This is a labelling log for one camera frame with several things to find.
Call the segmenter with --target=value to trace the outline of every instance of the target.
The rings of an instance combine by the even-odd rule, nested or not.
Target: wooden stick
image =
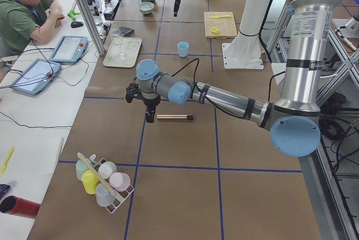
[[[190,119],[193,120],[193,115],[157,115],[157,119]]]
[[[106,189],[111,193],[112,196],[115,196],[117,194],[117,191],[114,190],[109,183],[105,179],[100,176],[100,174],[91,166],[91,164],[86,160],[86,157],[84,154],[78,152],[77,157],[86,165],[86,167],[94,173],[94,175],[100,180],[100,182],[105,186]]]

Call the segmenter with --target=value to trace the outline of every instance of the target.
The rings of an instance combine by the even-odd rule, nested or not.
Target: glass
[[[119,54],[117,57],[119,59],[124,59],[126,57],[126,53],[121,50],[121,46],[124,42],[123,38],[125,37],[125,35],[123,33],[121,33],[120,30],[115,29],[115,30],[110,31],[110,36],[111,36],[112,44],[114,44],[115,46],[117,46],[119,48]]]

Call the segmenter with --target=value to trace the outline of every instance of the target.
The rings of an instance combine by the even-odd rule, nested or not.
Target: green shirt
[[[45,22],[45,10],[54,0],[41,0],[35,8],[39,18]],[[15,0],[0,0],[0,36],[8,51],[20,54],[30,42],[30,35],[42,23],[20,3]]]

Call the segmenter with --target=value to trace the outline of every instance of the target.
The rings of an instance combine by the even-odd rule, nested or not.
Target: computer mouse
[[[81,21],[73,21],[73,22],[71,22],[71,28],[78,28],[78,27],[81,27],[83,25],[84,25],[84,23],[81,22]]]

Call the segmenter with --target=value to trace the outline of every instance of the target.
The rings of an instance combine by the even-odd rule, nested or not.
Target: green bowl
[[[139,10],[144,15],[151,14],[154,8],[155,8],[154,3],[151,3],[151,2],[141,2],[141,3],[139,3]]]

